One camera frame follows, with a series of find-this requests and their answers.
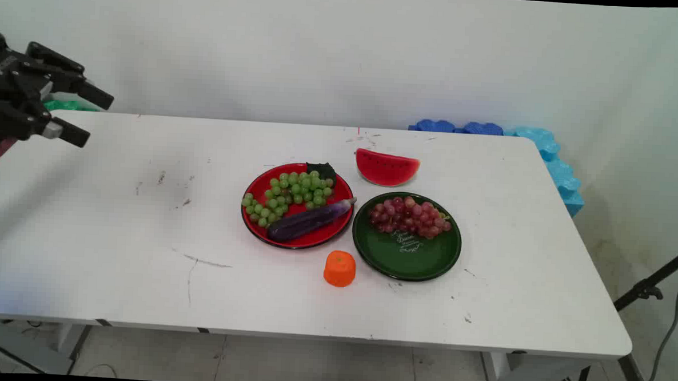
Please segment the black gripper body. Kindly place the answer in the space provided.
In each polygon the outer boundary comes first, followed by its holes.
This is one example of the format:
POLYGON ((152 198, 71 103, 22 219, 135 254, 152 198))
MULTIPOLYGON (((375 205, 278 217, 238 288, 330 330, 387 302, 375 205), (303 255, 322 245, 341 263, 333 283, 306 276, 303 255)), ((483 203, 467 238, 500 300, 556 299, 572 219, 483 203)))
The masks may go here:
POLYGON ((0 33, 0 145, 6 140, 25 141, 41 135, 51 121, 43 105, 53 82, 30 70, 28 57, 9 48, 0 33))

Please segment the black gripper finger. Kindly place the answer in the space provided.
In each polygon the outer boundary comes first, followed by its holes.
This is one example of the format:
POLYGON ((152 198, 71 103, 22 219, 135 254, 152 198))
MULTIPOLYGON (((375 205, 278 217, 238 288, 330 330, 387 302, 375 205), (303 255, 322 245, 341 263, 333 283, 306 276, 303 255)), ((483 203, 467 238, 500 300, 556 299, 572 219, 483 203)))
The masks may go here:
POLYGON ((85 67, 73 59, 37 42, 27 44, 26 71, 43 76, 53 83, 51 92, 72 93, 108 110, 115 98, 85 77, 85 67))
POLYGON ((25 142, 33 136, 60 139, 76 147, 84 147, 90 133, 57 116, 53 116, 44 102, 25 100, 21 103, 0 98, 0 142, 25 142))

